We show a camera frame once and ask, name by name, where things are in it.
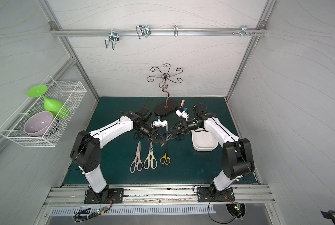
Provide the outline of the white storage box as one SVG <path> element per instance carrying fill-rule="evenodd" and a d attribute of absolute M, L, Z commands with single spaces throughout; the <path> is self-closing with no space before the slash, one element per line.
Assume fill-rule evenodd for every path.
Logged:
<path fill-rule="evenodd" d="M 192 145 L 198 152 L 211 152 L 218 146 L 218 141 L 211 133 L 199 129 L 192 131 Z"/>

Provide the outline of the tiny black scissors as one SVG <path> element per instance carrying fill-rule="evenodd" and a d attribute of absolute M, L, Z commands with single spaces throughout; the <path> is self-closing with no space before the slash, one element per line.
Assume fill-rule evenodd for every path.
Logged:
<path fill-rule="evenodd" d="M 169 140 L 174 140 L 176 138 L 176 136 L 177 136 L 177 133 L 175 133 L 175 132 L 174 133 L 165 132 L 163 134 L 163 139 L 165 140 L 165 142 L 163 144 L 161 144 L 161 147 L 164 146 L 165 144 L 167 144 Z"/>

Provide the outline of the beige scissors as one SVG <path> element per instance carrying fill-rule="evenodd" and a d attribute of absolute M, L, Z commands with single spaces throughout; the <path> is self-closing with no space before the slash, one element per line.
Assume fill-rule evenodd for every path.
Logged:
<path fill-rule="evenodd" d="M 153 143 L 150 142 L 149 144 L 149 152 L 148 152 L 148 156 L 147 158 L 145 159 L 144 161 L 144 164 L 143 164 L 143 168 L 144 169 L 156 169 L 157 168 L 157 160 L 154 156 L 154 153 L 153 153 Z"/>

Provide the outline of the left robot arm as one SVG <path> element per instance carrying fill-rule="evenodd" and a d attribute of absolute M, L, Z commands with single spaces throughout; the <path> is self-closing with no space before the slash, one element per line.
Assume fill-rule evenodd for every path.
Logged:
<path fill-rule="evenodd" d="M 77 134 L 72 147 L 70 157 L 78 169 L 85 176 L 90 191 L 104 201 L 108 194 L 108 184 L 101 171 L 101 152 L 103 148 L 120 135 L 132 130 L 146 137 L 153 143 L 165 144 L 160 127 L 168 125 L 167 120 L 157 119 L 152 125 L 147 124 L 151 112 L 143 107 L 139 112 L 127 112 L 114 122 L 87 132 L 85 130 Z"/>

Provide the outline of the black handled scissors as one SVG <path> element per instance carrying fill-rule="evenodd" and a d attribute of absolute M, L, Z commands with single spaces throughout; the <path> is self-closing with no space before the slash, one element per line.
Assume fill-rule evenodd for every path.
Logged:
<path fill-rule="evenodd" d="M 184 140 L 184 134 L 176 134 L 176 137 L 175 137 L 176 140 L 178 141 L 181 141 L 181 140 Z"/>

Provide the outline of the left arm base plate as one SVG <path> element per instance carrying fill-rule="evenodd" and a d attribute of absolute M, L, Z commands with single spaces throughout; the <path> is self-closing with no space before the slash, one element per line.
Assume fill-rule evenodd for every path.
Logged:
<path fill-rule="evenodd" d="M 85 192 L 84 204 L 122 203 L 123 195 L 123 188 L 105 188 L 100 193 L 88 189 Z"/>

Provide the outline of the large black scissors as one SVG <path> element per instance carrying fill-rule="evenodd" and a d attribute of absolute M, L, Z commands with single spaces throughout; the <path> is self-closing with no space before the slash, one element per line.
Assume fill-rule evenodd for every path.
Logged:
<path fill-rule="evenodd" d="M 144 139 L 144 135 L 143 134 L 141 134 L 141 133 L 139 133 L 139 132 L 135 132 L 134 134 L 133 134 L 133 138 L 134 139 Z"/>

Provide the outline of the pink scissors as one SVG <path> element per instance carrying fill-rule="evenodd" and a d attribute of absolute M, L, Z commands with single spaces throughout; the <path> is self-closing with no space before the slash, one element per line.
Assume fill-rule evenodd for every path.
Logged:
<path fill-rule="evenodd" d="M 141 161 L 140 155 L 141 155 L 141 142 L 139 141 L 137 144 L 135 159 L 133 160 L 130 166 L 131 173 L 134 173 L 135 171 L 140 172 L 143 169 L 143 163 Z"/>

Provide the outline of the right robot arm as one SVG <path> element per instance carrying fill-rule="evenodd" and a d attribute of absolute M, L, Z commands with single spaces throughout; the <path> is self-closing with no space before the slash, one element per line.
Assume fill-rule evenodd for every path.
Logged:
<path fill-rule="evenodd" d="M 213 188 L 217 192 L 229 189 L 237 180 L 252 173 L 255 169 L 251 143 L 230 132 L 214 113 L 198 113 L 194 119 L 182 119 L 171 130 L 187 134 L 203 128 L 218 141 L 222 147 L 222 170 L 213 179 Z"/>

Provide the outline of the yellow black scissors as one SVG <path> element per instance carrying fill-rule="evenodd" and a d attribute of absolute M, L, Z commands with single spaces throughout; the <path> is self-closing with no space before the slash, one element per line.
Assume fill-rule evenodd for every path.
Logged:
<path fill-rule="evenodd" d="M 160 158 L 160 163 L 164 166 L 168 166 L 171 163 L 171 158 L 168 154 L 168 144 L 165 144 L 164 155 Z"/>

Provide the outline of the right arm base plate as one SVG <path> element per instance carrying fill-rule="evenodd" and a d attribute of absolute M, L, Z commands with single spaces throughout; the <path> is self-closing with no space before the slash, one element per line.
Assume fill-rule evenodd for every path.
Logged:
<path fill-rule="evenodd" d="M 217 191 L 212 187 L 196 187 L 194 193 L 197 195 L 198 202 L 234 202 L 235 194 L 232 188 L 224 191 Z"/>

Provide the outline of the blue handled scissors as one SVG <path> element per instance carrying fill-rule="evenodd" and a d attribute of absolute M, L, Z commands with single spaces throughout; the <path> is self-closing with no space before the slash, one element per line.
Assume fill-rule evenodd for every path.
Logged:
<path fill-rule="evenodd" d="M 168 140 L 171 139 L 172 134 L 171 134 L 171 132 L 170 132 L 170 130 L 169 130 L 169 128 L 168 128 L 168 125 L 166 125 L 165 128 L 166 128 L 166 129 L 165 129 L 165 132 L 163 133 L 163 138 L 164 138 L 166 141 L 168 141 Z"/>

